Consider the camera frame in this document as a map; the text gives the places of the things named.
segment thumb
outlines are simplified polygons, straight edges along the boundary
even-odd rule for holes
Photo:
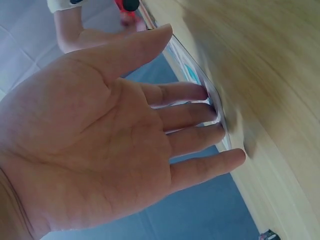
[[[134,33],[105,45],[72,52],[68,58],[80,61],[98,71],[109,84],[158,56],[172,37],[171,25]]]

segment finger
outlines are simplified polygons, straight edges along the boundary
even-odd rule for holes
[[[188,127],[168,134],[172,156],[177,157],[196,153],[219,143],[225,136],[225,130],[220,124],[209,126]]]
[[[171,192],[206,182],[226,174],[245,162],[246,154],[241,149],[233,149],[215,156],[193,158],[170,165]]]
[[[91,66],[108,85],[110,81],[153,60],[163,51],[171,37],[172,28],[167,24],[105,45],[75,51],[67,57]]]
[[[163,123],[163,131],[174,131],[214,121],[217,114],[206,103],[188,103],[156,110]]]
[[[208,97],[205,88],[190,82],[152,85],[141,83],[149,105],[165,106],[177,101],[203,101]]]

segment hand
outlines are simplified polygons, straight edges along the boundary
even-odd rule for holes
[[[118,78],[155,58],[171,36],[165,26],[66,54],[0,102],[1,168],[36,238],[132,214],[244,162],[235,149],[169,164],[225,133],[195,127],[216,117],[206,104],[150,106],[205,100],[206,92]]]

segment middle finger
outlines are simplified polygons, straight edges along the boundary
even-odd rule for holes
[[[205,103],[187,103],[156,109],[163,123],[163,131],[175,131],[214,121],[217,114]]]

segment wooden surface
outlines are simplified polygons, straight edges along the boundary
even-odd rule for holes
[[[232,147],[248,154],[232,176],[259,231],[319,240],[319,1],[142,2],[216,86]]]

